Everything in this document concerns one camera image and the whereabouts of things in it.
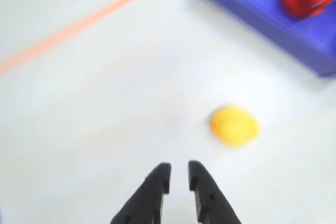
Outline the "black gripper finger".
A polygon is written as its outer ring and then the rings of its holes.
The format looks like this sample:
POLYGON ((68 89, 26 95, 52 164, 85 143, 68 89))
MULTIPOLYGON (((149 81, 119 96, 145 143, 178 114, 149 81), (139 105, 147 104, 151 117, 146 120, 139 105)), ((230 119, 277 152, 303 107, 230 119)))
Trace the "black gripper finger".
POLYGON ((112 218, 112 224, 161 223, 163 198, 170 191, 171 164, 160 163, 112 218))
POLYGON ((194 192, 198 223, 241 224, 215 180, 199 161, 188 162, 188 183, 194 192))

